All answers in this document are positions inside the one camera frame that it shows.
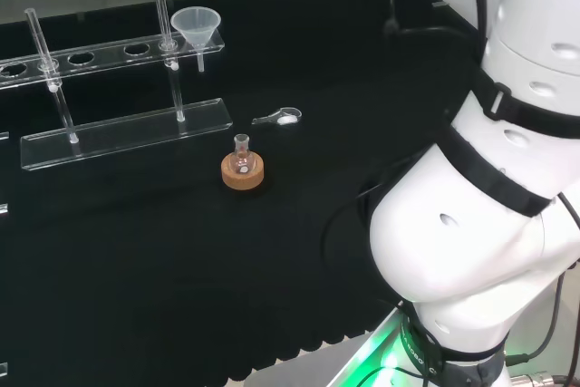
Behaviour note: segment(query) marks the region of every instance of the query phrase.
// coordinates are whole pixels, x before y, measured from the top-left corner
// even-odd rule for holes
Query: black fabric
[[[495,112],[492,111],[499,93],[501,101]],[[513,97],[511,90],[493,80],[482,69],[474,70],[473,93],[485,114],[492,120],[504,120],[517,126],[547,136],[580,139],[580,117],[538,108]]]
[[[437,145],[453,168],[499,204],[530,218],[550,204],[494,168],[451,126],[441,128]]]
[[[398,0],[405,27],[449,24],[436,0]],[[370,174],[419,149],[469,91],[453,37],[386,44],[387,0],[174,0],[220,12],[222,53],[180,63],[185,103],[224,99],[229,131],[36,172],[22,135],[60,127],[44,85],[0,92],[0,361],[11,387],[219,386],[300,348],[372,329],[393,300],[373,274],[355,206],[324,222]],[[158,34],[153,3],[41,21],[52,50]],[[34,52],[25,23],[0,26],[0,58]],[[77,124],[169,107],[161,64],[67,79]],[[251,127],[283,106],[304,117]],[[265,184],[239,194],[219,164],[247,133]]]

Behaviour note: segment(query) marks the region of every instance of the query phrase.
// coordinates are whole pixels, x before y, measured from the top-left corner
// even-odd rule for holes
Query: clear funnel
[[[173,27],[198,51],[198,67],[201,72],[205,70],[203,49],[220,23],[221,16],[213,9],[203,6],[181,9],[171,17]]]

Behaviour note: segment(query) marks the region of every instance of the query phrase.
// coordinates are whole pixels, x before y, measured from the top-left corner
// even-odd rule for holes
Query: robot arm
[[[511,385],[505,367],[483,362],[501,363],[523,310],[580,257],[557,199],[565,191],[579,209],[579,5],[501,1],[478,71],[487,90],[473,84],[449,133],[372,216],[383,278],[473,385]],[[399,366],[425,375],[416,355],[401,350]]]

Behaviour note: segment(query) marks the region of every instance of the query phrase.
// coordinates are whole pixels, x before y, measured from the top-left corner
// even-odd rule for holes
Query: acrylic test tube rack
[[[42,169],[151,144],[189,138],[232,125],[221,99],[183,105],[179,58],[203,56],[224,48],[216,29],[203,48],[194,48],[180,33],[172,33],[166,0],[157,0],[160,35],[96,44],[50,53],[34,9],[25,11],[37,55],[0,61],[0,90],[46,82],[63,128],[20,139],[23,169]],[[63,93],[63,79],[111,69],[163,62],[169,75],[174,107],[75,126]]]

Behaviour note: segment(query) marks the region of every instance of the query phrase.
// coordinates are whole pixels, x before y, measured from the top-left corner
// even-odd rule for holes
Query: metal connector
[[[547,372],[538,372],[531,375],[514,376],[511,379],[514,387],[554,387],[554,379]]]

